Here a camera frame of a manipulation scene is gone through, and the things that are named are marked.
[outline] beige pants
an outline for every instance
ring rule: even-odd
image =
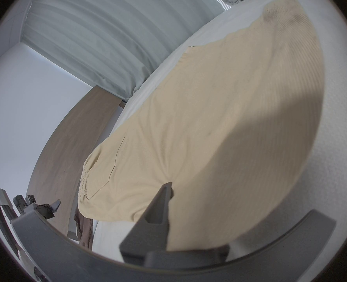
[[[250,27],[188,48],[88,157],[78,207],[87,218],[136,221],[172,182],[167,250],[224,245],[298,180],[323,92],[312,23],[297,0],[273,1]]]

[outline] mattress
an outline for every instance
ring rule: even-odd
[[[142,105],[176,65],[188,46],[204,45],[249,26],[261,15],[263,7],[271,1],[273,0],[246,0],[239,3],[192,35],[129,99],[113,131]],[[307,212],[316,209],[335,219],[336,228],[316,261],[300,278],[303,282],[315,278],[347,238],[347,22],[329,0],[298,1],[312,21],[323,50],[323,116],[311,156],[298,184],[266,219],[230,244],[229,259],[238,258],[265,246],[294,226]],[[106,235],[107,229],[112,229],[111,226],[115,225],[117,223],[109,225],[99,222],[94,242],[101,239],[101,235]],[[123,231],[125,235],[128,233],[126,228]],[[101,255],[111,256],[111,251],[117,250],[119,240],[109,243],[109,248],[104,248],[102,241],[98,241],[99,245],[93,244],[93,251],[102,251]]]

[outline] wooden headboard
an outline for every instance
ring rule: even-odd
[[[91,89],[60,122],[35,164],[27,194],[38,204],[61,200],[49,223],[65,236],[82,166],[121,102],[98,86]]]

